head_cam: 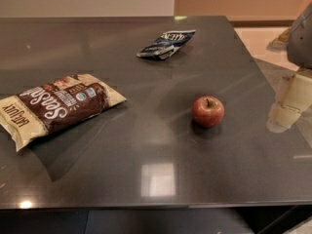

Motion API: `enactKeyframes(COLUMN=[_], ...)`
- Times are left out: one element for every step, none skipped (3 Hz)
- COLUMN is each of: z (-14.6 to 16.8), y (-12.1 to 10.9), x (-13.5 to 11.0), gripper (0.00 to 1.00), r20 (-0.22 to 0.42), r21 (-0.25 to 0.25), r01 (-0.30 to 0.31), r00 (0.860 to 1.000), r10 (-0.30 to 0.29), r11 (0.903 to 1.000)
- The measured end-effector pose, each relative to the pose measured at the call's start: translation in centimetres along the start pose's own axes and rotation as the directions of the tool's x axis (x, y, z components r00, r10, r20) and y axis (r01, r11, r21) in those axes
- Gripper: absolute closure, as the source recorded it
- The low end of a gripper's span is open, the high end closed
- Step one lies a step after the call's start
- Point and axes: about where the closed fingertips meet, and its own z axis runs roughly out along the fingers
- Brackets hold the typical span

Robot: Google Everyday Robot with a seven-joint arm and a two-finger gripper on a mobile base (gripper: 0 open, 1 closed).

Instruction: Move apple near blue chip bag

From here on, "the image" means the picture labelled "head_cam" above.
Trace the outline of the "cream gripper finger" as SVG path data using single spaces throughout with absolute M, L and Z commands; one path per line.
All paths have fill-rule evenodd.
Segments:
M 284 75 L 269 111 L 267 128 L 273 133 L 288 130 L 312 105 L 312 69 Z

